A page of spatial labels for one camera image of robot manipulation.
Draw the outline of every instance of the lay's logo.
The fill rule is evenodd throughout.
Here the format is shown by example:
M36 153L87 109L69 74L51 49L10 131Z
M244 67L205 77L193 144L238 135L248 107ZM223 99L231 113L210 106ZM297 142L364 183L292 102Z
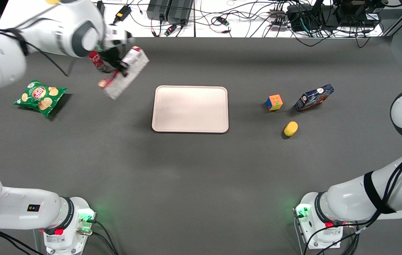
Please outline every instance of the lay's logo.
M40 99L41 97L43 97L47 92L45 91L44 87L38 87L36 88L33 92L32 92L32 96L35 99Z

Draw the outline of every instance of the yellow object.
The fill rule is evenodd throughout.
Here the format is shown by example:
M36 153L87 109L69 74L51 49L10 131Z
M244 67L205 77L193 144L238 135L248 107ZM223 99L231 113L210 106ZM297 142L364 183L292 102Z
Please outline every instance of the yellow object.
M284 129L284 134L287 137L291 137L295 134L295 132L297 132L298 129L298 124L295 121L291 121L289 122L289 124L287 124L287 126Z
M45 2L47 2L50 5L55 5L55 4L58 4L60 2L60 0L45 0Z

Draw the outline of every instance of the coca-cola can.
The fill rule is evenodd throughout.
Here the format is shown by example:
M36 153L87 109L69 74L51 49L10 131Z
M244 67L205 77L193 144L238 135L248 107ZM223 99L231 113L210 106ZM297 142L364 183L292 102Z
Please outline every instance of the coca-cola can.
M105 65L97 51L92 50L91 53L89 53L89 59L94 64L97 71L103 72L107 68L107 65Z

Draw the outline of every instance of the red led light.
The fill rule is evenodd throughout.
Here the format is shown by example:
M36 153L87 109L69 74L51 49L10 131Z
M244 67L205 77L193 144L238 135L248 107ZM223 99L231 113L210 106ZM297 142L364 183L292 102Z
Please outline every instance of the red led light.
M62 228L55 230L55 234L57 234L58 236L62 235L63 232L64 232L64 230Z

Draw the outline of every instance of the gray table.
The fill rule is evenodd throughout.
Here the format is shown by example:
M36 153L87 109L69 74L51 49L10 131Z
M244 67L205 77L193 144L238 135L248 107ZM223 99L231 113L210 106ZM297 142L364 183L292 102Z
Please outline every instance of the gray table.
M389 119L402 92L390 41L354 44L138 40L151 61L116 101L97 87L104 75L88 59L77 60L67 79L34 54L23 81L0 90L0 179L87 199L128 255L296 255L291 209L304 194L402 155ZM64 68L71 61L55 60ZM73 94L53 121L12 105L32 78ZM291 110L302 93L329 83L335 92L321 106ZM162 84L224 86L229 131L153 132L154 91ZM284 102L275 113L262 107L271 94ZM285 140L292 120L299 130ZM31 231L6 232L33 244ZM0 254L21 253L0 239ZM108 252L93 237L85 254ZM356 254L402 255L402 220L375 223Z

